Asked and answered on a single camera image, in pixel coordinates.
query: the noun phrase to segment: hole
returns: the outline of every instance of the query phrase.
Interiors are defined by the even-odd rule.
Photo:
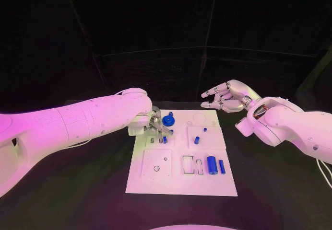
[[[15,138],[11,140],[11,143],[12,143],[12,146],[15,146],[15,144],[17,144]]]

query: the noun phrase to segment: black tabletop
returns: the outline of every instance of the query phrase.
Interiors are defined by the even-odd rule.
[[[154,105],[202,109],[199,103]],[[134,137],[122,129],[37,163],[0,199],[0,229],[332,229],[332,189],[314,159],[287,141],[271,147],[243,137],[233,127],[243,111],[216,114],[238,197],[125,194]]]

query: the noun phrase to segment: white board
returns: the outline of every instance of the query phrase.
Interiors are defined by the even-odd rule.
[[[135,137],[125,193],[236,196],[216,112],[161,110],[161,116],[170,111],[174,125],[168,127],[173,136],[166,137],[167,143],[158,143],[157,133],[151,131]],[[209,156],[216,160],[215,175],[207,171]],[[225,174],[220,174],[219,160]]]

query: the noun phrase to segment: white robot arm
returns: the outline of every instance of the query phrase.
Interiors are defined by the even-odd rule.
[[[203,108],[222,109],[226,113],[248,111],[235,124],[245,137],[254,133],[271,146],[287,140],[306,155],[332,164],[332,114],[304,112],[280,97],[261,98],[236,80],[215,86],[202,97],[212,94],[215,101],[203,102]]]
[[[124,127],[129,136],[163,127],[160,110],[147,92],[131,88],[121,95],[99,97],[67,106],[23,114],[0,114],[0,197],[36,163],[53,152],[70,148]]]

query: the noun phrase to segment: rectangular slot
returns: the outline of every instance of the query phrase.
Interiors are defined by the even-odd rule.
[[[197,175],[202,175],[202,160],[196,160]]]
[[[183,161],[183,173],[184,174],[194,174],[193,156],[183,156],[181,161]]]

